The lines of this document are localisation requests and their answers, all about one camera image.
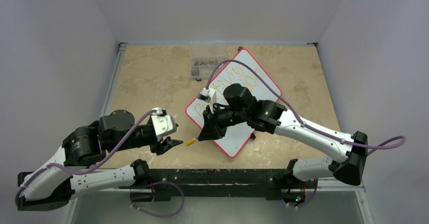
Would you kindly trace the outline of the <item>white whiteboard marker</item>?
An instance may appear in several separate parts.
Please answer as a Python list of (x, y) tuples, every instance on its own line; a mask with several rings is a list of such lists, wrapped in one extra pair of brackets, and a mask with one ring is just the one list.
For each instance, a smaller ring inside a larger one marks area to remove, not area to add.
[(189, 141), (186, 142), (186, 146), (191, 146), (192, 144), (194, 144), (196, 141), (198, 140), (198, 138), (192, 138)]

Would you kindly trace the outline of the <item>red framed whiteboard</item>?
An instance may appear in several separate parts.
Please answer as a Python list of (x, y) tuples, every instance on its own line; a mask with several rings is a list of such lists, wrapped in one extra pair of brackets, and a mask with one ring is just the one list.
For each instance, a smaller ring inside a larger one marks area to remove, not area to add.
[[(254, 70), (273, 91), (278, 95), (282, 94), (280, 87), (271, 78), (253, 55), (247, 50), (242, 49), (239, 51), (234, 60), (243, 62), (252, 70)], [(247, 68), (237, 63), (229, 63), (223, 66), (220, 71), (212, 78), (210, 87), (215, 89), (217, 96), (217, 103), (226, 105), (227, 102), (223, 97), (224, 89), (234, 83), (238, 83), (248, 88), (253, 96), (258, 100), (278, 100), (269, 89)], [(194, 98), (186, 107), (186, 115), (199, 127), (203, 127), (203, 111), (206, 108), (205, 101)], [(246, 123), (241, 123), (227, 128), (226, 135), (214, 142), (221, 148), (229, 157), (235, 157), (246, 142), (250, 139), (254, 130)]]

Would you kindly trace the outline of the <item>yellow marker cap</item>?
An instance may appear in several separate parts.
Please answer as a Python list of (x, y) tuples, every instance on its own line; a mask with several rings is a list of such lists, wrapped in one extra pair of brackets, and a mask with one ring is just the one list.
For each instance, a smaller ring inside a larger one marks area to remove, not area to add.
[(186, 146), (190, 146), (190, 145), (194, 144), (195, 142), (196, 142), (195, 139), (191, 139), (188, 142), (186, 142)]

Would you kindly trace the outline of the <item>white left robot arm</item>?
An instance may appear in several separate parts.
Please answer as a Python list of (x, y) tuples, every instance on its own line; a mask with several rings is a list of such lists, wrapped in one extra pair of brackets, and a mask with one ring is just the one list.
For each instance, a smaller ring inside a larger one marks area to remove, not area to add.
[(153, 182), (148, 163), (137, 159), (111, 170), (100, 170), (119, 151), (148, 146), (162, 155), (182, 143), (170, 136), (175, 119), (154, 108), (135, 120), (116, 110), (67, 136), (55, 154), (38, 170), (18, 174), (15, 204), (19, 211), (51, 211), (82, 195), (109, 188), (145, 188)]

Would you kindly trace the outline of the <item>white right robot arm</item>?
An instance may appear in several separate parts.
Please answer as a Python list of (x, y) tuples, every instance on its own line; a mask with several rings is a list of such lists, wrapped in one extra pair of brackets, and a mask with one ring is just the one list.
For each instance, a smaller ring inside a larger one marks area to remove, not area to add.
[(246, 123), (259, 132), (284, 136), (304, 143), (324, 157), (292, 159), (284, 173), (285, 183), (296, 187), (317, 178), (334, 177), (351, 186), (361, 183), (367, 157), (367, 135), (328, 129), (311, 121), (299, 120), (293, 111), (272, 100), (258, 100), (238, 83), (228, 86), (223, 96), (226, 104), (216, 102), (216, 90), (202, 88), (197, 98), (208, 103), (203, 111), (199, 141), (222, 139), (227, 129)]

